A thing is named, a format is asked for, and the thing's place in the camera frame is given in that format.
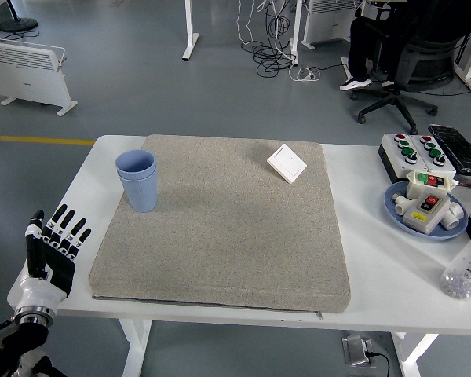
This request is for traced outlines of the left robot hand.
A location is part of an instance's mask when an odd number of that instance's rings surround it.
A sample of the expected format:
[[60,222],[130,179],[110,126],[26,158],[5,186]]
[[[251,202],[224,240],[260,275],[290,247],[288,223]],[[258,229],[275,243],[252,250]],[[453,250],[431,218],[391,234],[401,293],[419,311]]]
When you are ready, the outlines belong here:
[[75,259],[91,232],[87,219],[77,219],[65,203],[48,221],[42,210],[32,216],[25,231],[27,261],[20,278],[19,309],[42,307],[48,313],[57,309],[71,293]]

